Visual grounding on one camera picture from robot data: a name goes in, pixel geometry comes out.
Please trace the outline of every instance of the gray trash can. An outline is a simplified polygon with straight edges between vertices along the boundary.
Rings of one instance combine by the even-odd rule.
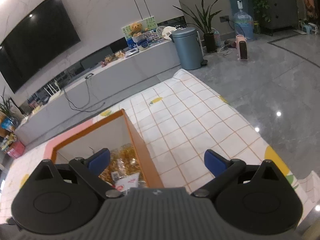
[[[182,68],[193,70],[206,65],[207,60],[203,59],[200,44],[197,41],[196,28],[187,27],[176,30],[170,37],[176,45]]]

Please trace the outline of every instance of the water dispenser bottle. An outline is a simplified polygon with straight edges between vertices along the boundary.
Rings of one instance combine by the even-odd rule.
[[[253,19],[243,11],[242,1],[238,1],[239,11],[234,15],[236,35],[243,35],[248,41],[253,39]]]

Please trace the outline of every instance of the blue stool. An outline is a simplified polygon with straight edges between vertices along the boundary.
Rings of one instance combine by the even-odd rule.
[[[302,26],[302,30],[303,30],[304,32],[306,32],[307,34],[310,34],[311,31],[312,31],[312,27],[311,27],[310,25],[303,25],[303,26]]]

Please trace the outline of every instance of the blue gripper pad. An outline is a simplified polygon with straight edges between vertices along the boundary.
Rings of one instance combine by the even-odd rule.
[[[204,165],[215,176],[219,176],[228,167],[225,162],[214,156],[210,151],[204,153]]]
[[[99,176],[110,163],[110,151],[107,148],[101,149],[87,160],[89,171]]]

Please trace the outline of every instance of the marble wall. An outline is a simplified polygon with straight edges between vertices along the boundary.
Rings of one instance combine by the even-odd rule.
[[[0,43],[43,0],[0,0]],[[57,74],[123,37],[121,27],[155,16],[157,22],[179,17],[179,0],[62,0],[81,42],[36,73],[15,94],[0,74],[0,91],[20,105]]]

